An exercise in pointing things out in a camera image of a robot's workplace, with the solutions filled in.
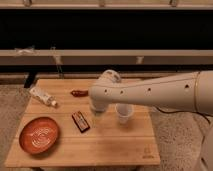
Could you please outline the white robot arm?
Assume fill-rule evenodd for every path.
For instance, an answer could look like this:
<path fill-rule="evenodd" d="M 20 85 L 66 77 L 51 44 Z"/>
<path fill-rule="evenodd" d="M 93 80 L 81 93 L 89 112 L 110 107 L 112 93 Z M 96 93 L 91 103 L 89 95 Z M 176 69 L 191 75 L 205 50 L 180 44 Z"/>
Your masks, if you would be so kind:
<path fill-rule="evenodd" d="M 88 90 L 90 107 L 104 113 L 110 104 L 171 108 L 213 117 L 213 71 L 123 83 L 114 70 L 105 70 Z"/>

